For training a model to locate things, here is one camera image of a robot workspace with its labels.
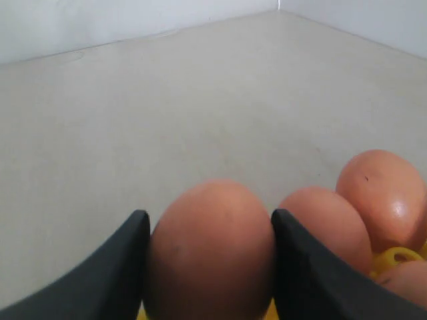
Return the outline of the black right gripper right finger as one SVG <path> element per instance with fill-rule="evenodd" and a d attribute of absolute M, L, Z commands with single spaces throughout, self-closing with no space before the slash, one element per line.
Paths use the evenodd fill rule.
<path fill-rule="evenodd" d="M 335 256 L 285 209 L 276 237 L 274 301 L 279 319 L 425 319 L 426 310 L 379 286 Z"/>

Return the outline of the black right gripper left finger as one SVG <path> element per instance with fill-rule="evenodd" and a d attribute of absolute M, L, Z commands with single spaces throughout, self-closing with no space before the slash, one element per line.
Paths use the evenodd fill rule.
<path fill-rule="evenodd" d="M 142 300 L 149 215 L 134 211 L 85 261 L 1 310 L 2 319 L 136 319 Z"/>

